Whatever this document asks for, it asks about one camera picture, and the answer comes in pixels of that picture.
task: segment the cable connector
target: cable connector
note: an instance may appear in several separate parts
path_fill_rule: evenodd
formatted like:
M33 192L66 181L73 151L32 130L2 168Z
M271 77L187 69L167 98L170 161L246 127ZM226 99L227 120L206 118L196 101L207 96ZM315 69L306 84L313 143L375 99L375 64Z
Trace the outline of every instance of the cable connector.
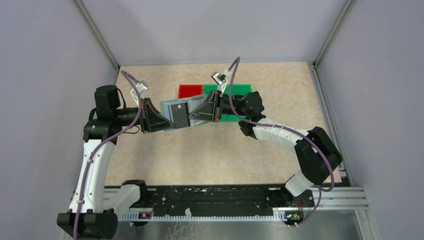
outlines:
M147 90L149 85L147 84L147 82L141 80L141 81L137 81L137 83L135 84L135 87L137 88L137 91L140 93L140 95L142 95ZM139 100L138 100L135 89L132 89L130 93L131 93L132 99L134 99L135 103L137 104L137 107L139 107Z

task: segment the robotic arm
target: robotic arm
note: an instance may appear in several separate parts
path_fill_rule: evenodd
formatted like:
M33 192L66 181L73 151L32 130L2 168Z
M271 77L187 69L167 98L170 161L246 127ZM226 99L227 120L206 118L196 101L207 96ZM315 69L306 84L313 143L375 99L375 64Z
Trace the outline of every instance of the robotic arm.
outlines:
M204 122L219 122L222 114L234 114L230 107L230 101L232 101L235 111L240 116L245 116L245 119L252 123L262 124L256 125L239 121L238 125L245 136L257 140L271 141L296 153L300 170L284 184L285 189L281 188L281 195L286 203L291 203L294 198L308 188L322 184L328 178L330 172L321 156L304 138L285 127L277 127L284 125L272 121L262 114L265 108L257 91L246 95L235 95L231 100L227 94L224 94L228 84L226 77L230 74L228 70L224 74L214 72L211 77L217 83L217 89L211 90L201 104L193 111L187 112L186 118ZM146 88L147 85L144 85L143 82L139 82L137 85L139 92L146 90ZM57 224L70 235L74 230L74 221L78 217L77 233L79 236L111 239L116 233L118 221L121 220L123 214L129 210L131 205L134 203L142 205L149 203L150 195L147 192L146 183L141 180L126 181L117 194L104 201L107 167L115 149L117 138L104 144L97 151L92 161L89 160L90 154L101 141L128 126L137 115L138 107L126 108L124 106L118 109L121 105L118 92L116 86L107 85L97 88L94 94L96 108L91 111L88 123L84 127L84 157L76 192L68 207L68 212L59 213L57 217ZM150 98L144 98L141 107L141 116L137 120L137 126L143 133L176 128L176 123L162 116L153 106ZM93 119L94 112L97 115L96 119ZM332 170L342 162L342 156L322 128L316 126L312 130L291 129L312 140L324 153ZM90 168L87 176L84 176L87 165L90 165ZM79 192L84 184L85 190ZM82 202L79 201L81 194L84 197ZM82 204L82 208L78 216L76 213L79 203Z

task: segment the wall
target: wall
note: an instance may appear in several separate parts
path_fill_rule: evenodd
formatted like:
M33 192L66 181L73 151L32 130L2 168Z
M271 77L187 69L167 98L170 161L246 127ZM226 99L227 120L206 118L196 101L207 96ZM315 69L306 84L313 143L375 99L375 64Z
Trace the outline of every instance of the wall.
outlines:
M1 239L57 239L96 87L115 70L72 1L0 8Z
M422 239L424 1L357 1L319 67L382 239Z
M120 65L312 61L344 0L84 0Z

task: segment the beige table surface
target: beige table surface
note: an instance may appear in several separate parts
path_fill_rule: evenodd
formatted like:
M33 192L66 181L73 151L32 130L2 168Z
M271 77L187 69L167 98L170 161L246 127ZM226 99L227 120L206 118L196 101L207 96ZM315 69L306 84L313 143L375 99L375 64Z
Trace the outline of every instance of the beige table surface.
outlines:
M180 64L121 69L149 84L141 97L150 97L160 110L160 101L178 98L180 84L214 84L211 73L228 67ZM259 91L263 114L272 120L306 130L325 128L306 62L241 63L234 82L251 84L253 91ZM127 105L136 107L131 86L121 74L116 85ZM245 137L236 121L217 122L166 132L123 134L110 160L106 185L120 185L129 179L145 180L148 185L284 183L299 169L296 155L288 149ZM338 169L334 175L340 182Z

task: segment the purple cable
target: purple cable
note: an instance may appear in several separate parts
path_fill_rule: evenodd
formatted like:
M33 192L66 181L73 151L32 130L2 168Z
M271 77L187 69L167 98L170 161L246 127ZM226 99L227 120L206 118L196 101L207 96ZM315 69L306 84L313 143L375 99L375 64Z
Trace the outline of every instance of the purple cable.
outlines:
M128 83L131 85L131 87L134 89L135 93L137 94L138 97L138 111L137 111L137 115L135 116L134 120L132 120L132 122L124 129L122 129L120 132L115 133L114 135L106 138L104 141L102 141L99 145L97 145L97 147L93 150L93 152L91 152L90 156L89 156L89 160L90 163L87 164L85 166L85 170L84 170L84 174L82 175L82 180L81 180L81 189L79 190L79 202L78 202L78 207L76 209L76 214L75 214L75 221L73 222L73 239L77 240L78 239L78 221L80 218L80 213L81 213L81 208L82 208L82 202L83 202L83 195L84 195L84 190L86 188L86 182L87 182L87 176L89 174L89 169L90 169L90 165L93 162L93 158L96 155L97 151L107 142L117 138L119 135L125 133L128 129L134 127L134 125L136 124L137 120L139 119L141 113L142 113L142 96L140 95L139 91L137 90L136 85L133 83L134 82L138 82L137 79L135 77L133 77L131 74L129 74L128 72L121 70L120 73L125 77L125 79L128 81Z
M232 75L231 75L231 81L230 81L230 83L229 83L229 95L228 95L228 98L229 98L229 106L231 107L231 110L232 110L232 113L234 114L234 115L236 115L239 119L241 119L242 121L244 121L244 122L246 122L246 123L249 123L249 124L253 124L253 125L257 125L257 126L263 126L263 127L270 127L270 128L274 128L274 127L276 127L276 128L282 128L282 129L284 129L284 130L287 130L287 131L289 131L289 132L291 132L291 133L294 133L294 134L296 134L296 135L298 135L299 137L301 137L301 138L303 138L303 139L305 139L315 150L316 150L316 152L321 156L321 158L324 160L324 163L325 163L325 165L327 166L327 168L328 168L328 172L330 173L330 178L331 178L331 184L330 184L330 187L328 188L328 189L323 189L321 186L319 186L319 185L314 185L314 187L316 187L316 188L318 188L318 190L319 190L319 197L318 197L318 201L316 202L316 204L315 204L315 206L314 206L314 208L312 209L312 211L303 219L303 221L301 222L301 223L299 223L299 224L297 224L297 225L291 225L292 227L299 227L299 226L301 226L304 222L306 222L306 220L308 220L311 216L312 216L312 214L317 210L317 208L318 208L318 206L319 206L319 204L320 204L320 202L321 202L321 194L322 194L322 191L324 191L324 192L330 192L331 190L333 190L333 188L334 188L334 184L335 184L335 179L334 179L334 174L333 174L333 170L332 170L332 168L331 168L331 165L330 165L330 163L329 163L329 160L327 159L327 157L324 155L324 153L323 153L323 151L321 151L321 149L311 140L311 139L309 139L307 136L305 136L305 135L303 135L302 133L300 133L300 132L298 132L298 131L296 131L296 130L294 130L294 129L291 129L290 127L287 127L287 126L282 126L282 125L272 125L272 124L265 124L265 123L259 123L259 122L255 122L255 121L250 121L250 120L247 120L247 119L245 119L245 118L243 118L242 116L240 116L238 113L237 113L237 111L236 111L236 108L234 107L234 104L233 104L233 101L232 101L232 99L233 99L233 84L234 84L234 78L235 78L235 76L236 76L236 72L237 72L237 68L239 67L239 63L240 63L240 57L237 57L235 60L234 60L234 62L231 64L231 66L228 68L228 70L229 71L231 71L231 69L234 67L234 71L233 71L233 73L232 73Z

